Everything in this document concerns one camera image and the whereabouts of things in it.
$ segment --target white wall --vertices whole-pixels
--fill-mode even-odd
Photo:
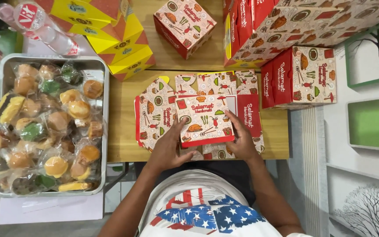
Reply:
[[[337,103],[324,106],[327,162],[379,176],[379,151],[349,146],[346,112],[348,102],[379,98],[379,84],[355,90],[347,87],[344,46],[336,49],[336,55]]]

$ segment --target metal tray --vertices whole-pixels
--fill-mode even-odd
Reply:
[[[66,61],[75,62],[78,70],[102,70],[104,72],[104,94],[103,94],[103,119],[104,119],[104,134],[102,137],[102,158],[101,158],[101,180],[99,187],[92,191],[68,191],[57,192],[48,191],[39,194],[25,195],[24,197],[63,197],[63,196],[87,196],[94,195],[103,189],[106,181],[106,163],[107,163],[107,124],[109,118],[109,69],[108,66],[99,57],[90,56],[75,56],[75,57],[61,57],[55,55],[42,55],[39,57],[30,56],[28,54],[10,54],[3,58],[0,65],[0,100],[1,97],[8,91],[14,88],[14,79],[16,78],[11,63],[43,63],[52,62],[54,64],[61,64]],[[4,194],[0,192],[0,197],[10,198],[11,194]]]

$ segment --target person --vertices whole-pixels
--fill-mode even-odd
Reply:
[[[237,135],[226,145],[242,160],[188,162],[195,152],[178,156],[176,143],[186,120],[175,119],[140,172],[136,167],[137,181],[98,236],[308,237],[248,129],[232,112],[225,114]],[[260,212],[251,207],[255,200]]]

